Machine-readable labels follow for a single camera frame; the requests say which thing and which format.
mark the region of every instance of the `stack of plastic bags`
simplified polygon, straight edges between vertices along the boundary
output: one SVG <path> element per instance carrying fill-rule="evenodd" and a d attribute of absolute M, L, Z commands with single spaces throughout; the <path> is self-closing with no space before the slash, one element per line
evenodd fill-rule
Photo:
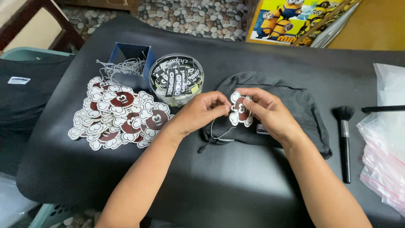
<path fill-rule="evenodd" d="M 374 64 L 378 106 L 405 105 L 405 68 Z M 366 141 L 360 180 L 405 217 L 405 112 L 376 112 L 357 124 Z"/>

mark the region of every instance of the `clear plastic container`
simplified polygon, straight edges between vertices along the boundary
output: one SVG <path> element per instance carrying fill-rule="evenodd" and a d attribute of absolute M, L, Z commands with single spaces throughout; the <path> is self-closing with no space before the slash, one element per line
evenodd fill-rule
<path fill-rule="evenodd" d="M 149 71 L 149 84 L 150 84 L 150 86 L 151 86 L 153 92 L 156 94 L 156 96 L 157 96 L 162 102 L 164 102 L 165 104 L 167 104 L 167 105 L 169 105 L 169 106 L 172 106 L 172 107 L 180 107 L 180 106 L 183 106 L 183 105 L 187 104 L 187 102 L 188 102 L 189 100 L 191 100 L 196 94 L 201 93 L 201 91 L 203 90 L 203 85 L 204 85 L 204 71 L 203 71 L 203 68 L 201 67 L 200 63 L 199 63 L 195 58 L 193 58 L 193 64 L 194 64 L 194 66 L 195 66 L 195 67 L 198 67 L 198 69 L 200 70 L 201 85 L 200 85 L 200 87 L 198 88 L 198 90 L 197 90 L 196 92 L 192 93 L 192 94 L 189 94 L 189 95 L 180 95 L 180 96 L 176 96 L 176 97 L 164 97 L 164 92 L 165 92 L 165 90 L 160 89 L 159 87 L 156 87 L 156 86 L 155 86 L 155 84 L 153 83 L 153 80 L 152 80 L 151 75 L 152 75 L 153 73 L 155 73 L 155 71 L 157 71 L 157 70 L 156 70 L 156 68 L 157 68 L 156 64 L 158 63 L 158 61 L 159 61 L 160 63 L 162 63 L 162 62 L 164 62 L 164 61 L 161 61 L 161 60 L 163 60 L 163 59 L 165 59 L 165 58 L 168 58 L 168 57 L 176 57 L 176 56 L 179 56 L 179 57 L 180 57 L 180 56 L 186 56 L 186 57 L 193 58 L 192 56 L 189 56 L 189 55 L 186 55 L 186 54 L 181 54 L 181 53 L 168 54 L 168 55 L 165 55 L 165 56 L 161 57 L 160 59 L 158 59 L 158 60 L 152 65 L 152 67 L 151 67 L 151 69 L 150 69 L 150 71 Z"/>

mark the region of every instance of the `plastic bag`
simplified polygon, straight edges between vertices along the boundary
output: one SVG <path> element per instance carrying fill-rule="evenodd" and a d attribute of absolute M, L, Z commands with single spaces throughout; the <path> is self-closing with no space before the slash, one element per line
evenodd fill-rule
<path fill-rule="evenodd" d="M 0 228 L 13 225 L 36 205 L 18 191 L 12 176 L 0 172 Z"/>
<path fill-rule="evenodd" d="M 405 68 L 374 64 L 378 106 L 405 104 Z M 360 180 L 405 217 L 405 112 L 377 112 L 357 127 L 366 141 Z"/>

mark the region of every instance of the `blue cardboard box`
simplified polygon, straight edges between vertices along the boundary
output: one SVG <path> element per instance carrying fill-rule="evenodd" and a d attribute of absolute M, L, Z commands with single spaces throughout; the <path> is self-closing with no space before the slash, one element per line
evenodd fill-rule
<path fill-rule="evenodd" d="M 150 46 L 142 46 L 128 43 L 115 43 L 114 50 L 111 54 L 109 63 L 119 64 L 130 58 L 140 58 L 144 60 L 146 56 L 145 67 L 142 75 L 115 73 L 113 78 L 123 86 L 131 87 L 133 90 L 149 89 L 149 70 L 155 63 L 155 55 Z"/>

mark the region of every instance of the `black drawstring bag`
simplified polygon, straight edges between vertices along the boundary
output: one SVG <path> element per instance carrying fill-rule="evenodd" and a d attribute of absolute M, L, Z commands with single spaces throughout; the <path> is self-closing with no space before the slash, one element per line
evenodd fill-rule
<path fill-rule="evenodd" d="M 329 148 L 329 134 L 322 122 L 315 101 L 307 89 L 290 85 L 282 79 L 265 73 L 252 71 L 228 77 L 218 86 L 217 91 L 222 92 L 229 99 L 236 88 L 255 87 L 279 97 L 303 131 L 315 144 L 322 157 L 324 159 L 332 157 L 332 151 Z M 254 118 L 250 127 L 245 127 L 243 123 L 239 123 L 235 129 L 230 130 L 220 139 L 213 139 L 213 137 L 220 137 L 233 127 L 229 118 L 222 116 L 215 119 L 212 125 L 209 123 L 203 127 L 202 130 L 205 140 L 209 141 L 209 143 L 226 144 L 238 140 L 253 145 L 282 148 L 281 144 L 270 135 L 257 133 L 258 124 L 260 124 L 260 121 Z"/>

